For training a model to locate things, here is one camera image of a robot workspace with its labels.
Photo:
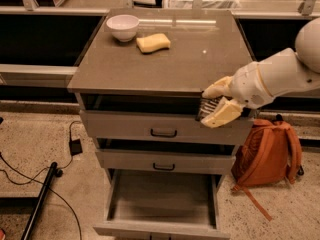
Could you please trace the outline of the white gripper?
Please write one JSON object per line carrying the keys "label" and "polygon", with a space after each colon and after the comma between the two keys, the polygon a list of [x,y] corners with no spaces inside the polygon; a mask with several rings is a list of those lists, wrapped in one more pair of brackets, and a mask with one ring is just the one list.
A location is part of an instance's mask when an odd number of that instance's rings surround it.
{"label": "white gripper", "polygon": [[232,77],[217,80],[202,93],[202,97],[207,99],[230,95],[235,100],[221,97],[217,108],[200,122],[209,128],[224,126],[237,119],[244,106],[257,109],[274,100],[262,79],[258,62],[240,68]]}

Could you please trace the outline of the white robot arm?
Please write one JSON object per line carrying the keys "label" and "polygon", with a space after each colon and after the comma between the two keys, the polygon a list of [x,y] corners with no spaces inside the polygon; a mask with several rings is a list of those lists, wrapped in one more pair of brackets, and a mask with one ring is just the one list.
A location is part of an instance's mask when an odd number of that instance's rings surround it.
{"label": "white robot arm", "polygon": [[202,93],[200,122],[217,128],[237,119],[245,108],[257,109],[292,92],[320,86],[320,19],[298,32],[293,49],[286,48],[261,62],[251,62]]}

